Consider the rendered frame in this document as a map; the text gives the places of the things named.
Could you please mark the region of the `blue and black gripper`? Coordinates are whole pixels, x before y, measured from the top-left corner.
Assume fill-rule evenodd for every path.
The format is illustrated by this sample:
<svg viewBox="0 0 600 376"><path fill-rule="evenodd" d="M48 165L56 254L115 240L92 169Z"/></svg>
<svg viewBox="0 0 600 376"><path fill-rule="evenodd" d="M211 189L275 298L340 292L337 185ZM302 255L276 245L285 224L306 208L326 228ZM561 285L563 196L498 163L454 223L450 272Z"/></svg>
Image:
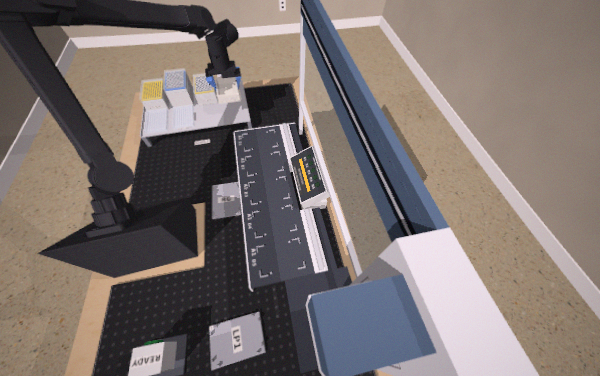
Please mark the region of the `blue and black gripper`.
<svg viewBox="0 0 600 376"><path fill-rule="evenodd" d="M213 56L211 54L210 54L210 57L211 57L211 60L213 63L213 67L212 67L211 63L207 64L208 68L205 69L207 82L216 90L216 83L215 83L213 75L221 74L222 78L236 77L237 87L239 90L239 83L241 80L241 72L240 72L240 67L235 66L235 61L230 61L230 66L229 66L226 52L223 55L220 55L220 57Z"/></svg>

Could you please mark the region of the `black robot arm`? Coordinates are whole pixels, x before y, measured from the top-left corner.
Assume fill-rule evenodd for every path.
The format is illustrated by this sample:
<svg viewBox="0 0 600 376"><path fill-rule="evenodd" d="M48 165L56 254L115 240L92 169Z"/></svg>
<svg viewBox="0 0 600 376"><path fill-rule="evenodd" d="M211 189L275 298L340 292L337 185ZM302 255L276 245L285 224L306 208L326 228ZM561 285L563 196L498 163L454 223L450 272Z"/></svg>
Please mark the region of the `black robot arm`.
<svg viewBox="0 0 600 376"><path fill-rule="evenodd" d="M87 178L92 185L88 189L95 226L85 231L87 237L125 230L145 215L143 210L135 211L132 203L126 203L124 192L120 193L136 179L128 165L116 161L32 28L53 25L175 30L195 34L199 40L207 34L211 64L210 54L220 57L226 52L229 66L227 47L239 38L238 30L228 19L216 25L210 11L198 5L135 0L0 0L0 44L90 168Z"/></svg>

